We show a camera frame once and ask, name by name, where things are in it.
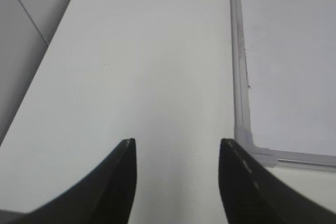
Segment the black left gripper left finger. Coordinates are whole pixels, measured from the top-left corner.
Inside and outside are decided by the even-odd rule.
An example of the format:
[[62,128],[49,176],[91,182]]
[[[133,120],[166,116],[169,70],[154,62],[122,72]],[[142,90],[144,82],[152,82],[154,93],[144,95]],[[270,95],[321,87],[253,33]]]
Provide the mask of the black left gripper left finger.
[[135,139],[122,140],[81,181],[16,223],[128,223],[137,184]]

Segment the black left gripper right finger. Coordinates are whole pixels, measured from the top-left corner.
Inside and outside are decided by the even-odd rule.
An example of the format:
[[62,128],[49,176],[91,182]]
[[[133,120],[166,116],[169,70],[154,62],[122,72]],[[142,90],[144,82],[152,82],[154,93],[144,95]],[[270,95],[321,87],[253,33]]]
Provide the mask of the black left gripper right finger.
[[335,213],[283,183],[232,139],[221,140],[218,186],[229,223],[335,223]]

